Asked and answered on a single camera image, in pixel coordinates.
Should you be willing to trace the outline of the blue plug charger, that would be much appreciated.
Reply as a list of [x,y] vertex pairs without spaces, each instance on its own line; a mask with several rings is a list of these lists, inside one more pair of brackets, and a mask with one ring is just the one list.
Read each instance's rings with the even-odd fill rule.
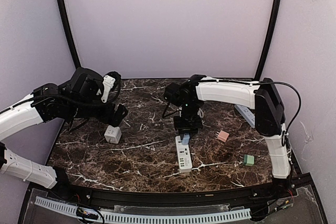
[[180,135],[181,138],[181,144],[182,145],[188,145],[189,141],[190,141],[190,134],[189,133],[185,133],[183,135]]

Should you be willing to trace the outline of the white power strip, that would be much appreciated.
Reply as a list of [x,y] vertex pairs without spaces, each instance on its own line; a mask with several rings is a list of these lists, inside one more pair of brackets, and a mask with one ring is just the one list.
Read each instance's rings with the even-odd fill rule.
[[175,137],[175,145],[177,152],[177,161],[180,173],[189,173],[192,171],[192,158],[188,144],[182,144],[180,136]]

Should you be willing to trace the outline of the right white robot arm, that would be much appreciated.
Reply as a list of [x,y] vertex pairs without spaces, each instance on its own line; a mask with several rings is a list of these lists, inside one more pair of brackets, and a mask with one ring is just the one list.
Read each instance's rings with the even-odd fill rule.
[[266,141],[272,164],[272,176],[278,179],[268,188],[273,200],[280,199],[288,191],[287,179],[291,172],[286,148],[288,130],[285,106],[276,88],[278,82],[270,78],[263,81],[223,80],[195,74],[182,84],[172,83],[165,89],[168,103],[179,107],[173,118],[174,128],[180,135],[194,136],[202,129],[198,112],[206,101],[242,105],[255,112],[255,129]]

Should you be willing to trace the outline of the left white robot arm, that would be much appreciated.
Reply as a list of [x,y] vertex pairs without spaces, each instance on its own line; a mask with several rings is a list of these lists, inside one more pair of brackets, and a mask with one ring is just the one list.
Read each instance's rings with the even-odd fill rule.
[[[78,68],[63,84],[47,83],[1,111],[1,140],[28,127],[63,119],[72,124],[75,119],[94,118],[117,127],[128,113],[127,108],[114,101],[121,91],[121,76],[113,71],[101,76],[97,72]],[[39,184],[63,201],[74,197],[74,189],[64,169],[44,166],[23,158],[4,143],[1,144],[1,174]]]

